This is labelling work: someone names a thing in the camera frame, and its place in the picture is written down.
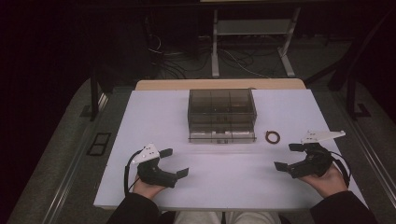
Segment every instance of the white table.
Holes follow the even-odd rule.
[[[133,91],[94,205],[120,204],[124,166],[147,143],[174,150],[173,156],[160,160],[163,170],[174,173],[190,167],[174,189],[156,197],[162,210],[293,211],[318,203],[321,198],[311,187],[274,166],[274,161],[295,163],[305,158],[303,152],[291,152],[288,144],[300,143],[308,130],[329,131],[312,92],[253,90],[253,97],[258,114],[255,143],[199,145],[188,140],[189,91]],[[277,131],[280,142],[267,143],[266,131]],[[339,153],[333,140],[321,144]],[[132,166],[131,182],[135,173]],[[349,189],[364,202],[353,178]]]

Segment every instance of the person's right hand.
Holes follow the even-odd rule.
[[[343,176],[334,164],[321,177],[317,175],[306,175],[299,179],[311,185],[323,198],[348,190]]]
[[[157,186],[157,185],[150,185],[146,184],[143,182],[138,175],[134,178],[134,189],[133,193],[137,193],[142,195],[143,197],[146,197],[150,200],[153,200],[154,197],[163,189],[166,189],[166,187],[163,186]]]

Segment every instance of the rubber band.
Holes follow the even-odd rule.
[[[275,141],[270,140],[269,136],[271,134],[276,135],[276,140]],[[265,134],[265,140],[267,140],[267,142],[269,142],[271,144],[277,144],[280,141],[280,135],[279,135],[279,133],[277,133],[275,131],[267,131],[267,133]]]

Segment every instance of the person's left hand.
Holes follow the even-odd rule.
[[[139,179],[136,181],[136,183],[134,183],[134,189],[132,190],[132,192],[140,194],[150,200],[153,200],[154,197],[163,189],[166,189],[166,187],[146,184],[141,179]]]

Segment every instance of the gray carpet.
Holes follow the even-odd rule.
[[[337,61],[349,46],[347,42],[332,42],[325,47],[324,41],[321,37],[292,41],[288,56],[297,78],[310,77]],[[246,56],[244,53],[252,53],[252,49],[260,47],[260,50],[254,52],[255,54],[269,53],[269,55],[252,56],[252,59],[247,57],[244,63],[252,64],[246,69],[263,76],[286,78],[277,55],[271,53],[276,50],[279,40],[265,37],[263,42],[264,44],[260,42],[256,46],[249,47],[245,52],[240,51],[233,44],[227,45],[226,41],[222,42],[222,47],[234,57]],[[187,78],[210,78],[210,64],[205,63],[208,56],[205,49],[207,50],[207,46],[203,47],[203,52],[206,53],[203,53],[199,59],[168,57],[167,68],[173,69],[169,67],[172,65],[178,70],[173,69],[173,72],[162,70],[158,78],[176,78],[176,75],[180,78],[182,75]],[[262,78],[241,69],[238,64],[232,63],[227,55],[229,54],[226,51],[221,53],[220,78]],[[178,72],[182,69],[175,63],[184,69],[184,74]],[[357,101],[364,104],[372,116],[351,121],[345,112],[345,90],[328,91],[326,84],[329,78],[330,76],[324,77],[308,88],[314,93],[330,129],[346,131],[346,136],[336,139],[336,143],[345,158],[350,161],[352,173],[368,206],[380,223],[394,223],[395,207],[366,159],[354,125],[361,128],[393,179],[396,177],[396,164],[393,162],[396,153],[395,125],[363,86],[358,87]],[[80,116],[84,106],[90,104],[89,81],[80,88],[54,133],[9,223],[42,223],[43,220],[45,223],[106,222],[112,212],[93,207],[93,200],[132,89],[133,87],[117,87],[108,95],[108,102],[98,118],[89,121],[88,118]],[[97,133],[111,133],[106,152],[101,157],[87,156],[85,153]],[[49,213],[51,216],[46,217],[49,209],[52,209]],[[313,223],[308,211],[282,213],[282,215],[293,224]]]

